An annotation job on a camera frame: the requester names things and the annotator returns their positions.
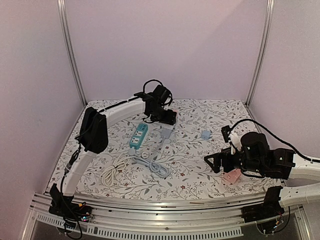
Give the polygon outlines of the small blue charger plug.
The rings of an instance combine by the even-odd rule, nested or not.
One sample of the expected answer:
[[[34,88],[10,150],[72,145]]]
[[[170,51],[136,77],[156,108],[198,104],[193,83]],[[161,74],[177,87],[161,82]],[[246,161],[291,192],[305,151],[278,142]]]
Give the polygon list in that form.
[[[203,130],[200,136],[203,140],[209,140],[211,137],[211,132],[209,130]]]

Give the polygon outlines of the light blue power strip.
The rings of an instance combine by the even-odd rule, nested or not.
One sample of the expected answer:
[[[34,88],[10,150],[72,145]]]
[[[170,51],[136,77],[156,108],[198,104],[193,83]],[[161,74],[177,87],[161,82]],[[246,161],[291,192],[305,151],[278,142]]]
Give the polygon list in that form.
[[[161,129],[160,136],[162,139],[167,140],[170,138],[171,133],[174,130],[174,126],[165,126]]]

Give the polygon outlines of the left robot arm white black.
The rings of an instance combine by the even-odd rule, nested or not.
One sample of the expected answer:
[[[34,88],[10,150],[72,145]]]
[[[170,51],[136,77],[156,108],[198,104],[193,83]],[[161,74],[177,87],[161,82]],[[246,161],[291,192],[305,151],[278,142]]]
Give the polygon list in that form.
[[[159,83],[152,92],[145,90],[119,103],[97,110],[88,107],[76,140],[78,147],[64,168],[60,184],[50,188],[51,204],[49,213],[72,220],[83,220],[92,213],[92,207],[86,203],[74,203],[73,198],[78,182],[89,163],[108,146],[108,128],[137,114],[144,114],[152,122],[174,125],[177,113],[167,107],[172,103],[173,95],[169,89]]]

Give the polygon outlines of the pink cube socket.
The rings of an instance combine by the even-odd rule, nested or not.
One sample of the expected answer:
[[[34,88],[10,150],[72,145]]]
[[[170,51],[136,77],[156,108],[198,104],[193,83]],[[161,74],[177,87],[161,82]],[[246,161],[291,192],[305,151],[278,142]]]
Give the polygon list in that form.
[[[239,169],[234,169],[228,173],[224,173],[223,179],[229,184],[233,185],[237,182],[239,177],[242,175]]]

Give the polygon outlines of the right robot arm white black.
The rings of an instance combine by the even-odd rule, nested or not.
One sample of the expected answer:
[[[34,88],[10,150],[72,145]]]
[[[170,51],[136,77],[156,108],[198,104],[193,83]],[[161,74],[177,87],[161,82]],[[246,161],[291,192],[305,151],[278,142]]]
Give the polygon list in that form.
[[[263,133],[248,132],[242,137],[224,133],[228,148],[204,157],[214,173],[230,173],[239,169],[258,178],[309,179],[314,184],[273,186],[268,188],[262,203],[241,208],[244,222],[255,222],[284,214],[294,205],[317,203],[320,200],[320,160],[304,156],[292,147],[270,149]]]

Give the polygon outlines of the teal power strip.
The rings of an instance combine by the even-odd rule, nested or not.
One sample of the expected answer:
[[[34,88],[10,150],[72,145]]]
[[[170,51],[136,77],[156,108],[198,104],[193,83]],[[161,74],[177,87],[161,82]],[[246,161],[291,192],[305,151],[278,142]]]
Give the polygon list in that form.
[[[145,137],[147,136],[148,131],[148,125],[145,123],[140,123],[137,126],[131,140],[129,141],[129,147],[138,150],[141,147]]]

